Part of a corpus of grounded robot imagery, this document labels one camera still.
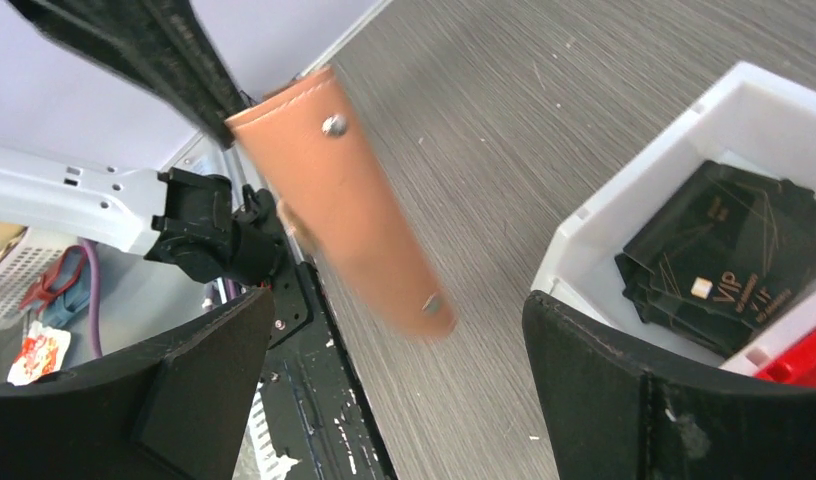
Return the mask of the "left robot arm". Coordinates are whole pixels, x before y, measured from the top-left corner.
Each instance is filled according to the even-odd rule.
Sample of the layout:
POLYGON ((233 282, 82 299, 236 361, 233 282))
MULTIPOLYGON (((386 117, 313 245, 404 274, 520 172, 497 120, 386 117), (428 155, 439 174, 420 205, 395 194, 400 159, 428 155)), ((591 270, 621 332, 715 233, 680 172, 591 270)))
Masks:
MULTIPOLYGON (((247 102, 187 1, 17 1, 50 41, 175 109, 226 153, 247 102)), ((221 175, 90 166, 0 145, 0 222, 93 240, 190 279, 270 283, 286 262, 264 189, 221 175)))

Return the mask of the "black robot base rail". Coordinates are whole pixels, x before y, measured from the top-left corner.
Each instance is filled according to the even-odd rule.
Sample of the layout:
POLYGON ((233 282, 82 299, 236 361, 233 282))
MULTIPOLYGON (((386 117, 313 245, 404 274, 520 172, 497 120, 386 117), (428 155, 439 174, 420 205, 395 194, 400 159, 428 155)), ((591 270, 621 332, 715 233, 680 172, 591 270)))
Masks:
POLYGON ((248 439, 261 479, 395 478, 315 265, 294 256, 265 189, 243 188, 242 216, 272 235, 275 319, 248 439))

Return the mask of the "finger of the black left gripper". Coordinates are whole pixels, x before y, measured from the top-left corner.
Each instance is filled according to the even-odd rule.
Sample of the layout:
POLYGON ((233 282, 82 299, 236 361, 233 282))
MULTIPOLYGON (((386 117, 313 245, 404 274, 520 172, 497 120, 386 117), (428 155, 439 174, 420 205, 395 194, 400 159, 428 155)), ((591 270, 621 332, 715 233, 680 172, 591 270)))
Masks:
POLYGON ((159 98, 221 148, 247 103, 188 1, 14 1, 41 34, 159 98))

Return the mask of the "tan leather card holder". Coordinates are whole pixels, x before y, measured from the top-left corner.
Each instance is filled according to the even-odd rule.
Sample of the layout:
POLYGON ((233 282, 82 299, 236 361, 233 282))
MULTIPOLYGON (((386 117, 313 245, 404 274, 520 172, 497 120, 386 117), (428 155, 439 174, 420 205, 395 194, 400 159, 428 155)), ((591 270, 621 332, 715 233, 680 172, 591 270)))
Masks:
POLYGON ((226 123, 361 302, 408 335, 453 331, 448 296, 331 67, 291 82, 226 123))

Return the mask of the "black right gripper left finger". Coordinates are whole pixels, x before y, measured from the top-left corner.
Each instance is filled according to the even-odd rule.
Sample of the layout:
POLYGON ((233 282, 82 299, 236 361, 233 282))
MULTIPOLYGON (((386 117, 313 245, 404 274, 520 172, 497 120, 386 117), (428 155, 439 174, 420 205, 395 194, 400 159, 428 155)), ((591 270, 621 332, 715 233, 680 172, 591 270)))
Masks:
POLYGON ((253 290, 186 324, 0 384, 0 479, 229 479, 271 335, 253 290))

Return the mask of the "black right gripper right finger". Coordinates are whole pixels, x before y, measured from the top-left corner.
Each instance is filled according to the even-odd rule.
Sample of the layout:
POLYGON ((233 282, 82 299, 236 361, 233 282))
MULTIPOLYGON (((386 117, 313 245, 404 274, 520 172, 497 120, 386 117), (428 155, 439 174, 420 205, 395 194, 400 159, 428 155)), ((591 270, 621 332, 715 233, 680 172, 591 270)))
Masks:
POLYGON ((734 374, 542 291, 522 327, 563 479, 816 479, 816 389, 734 374))

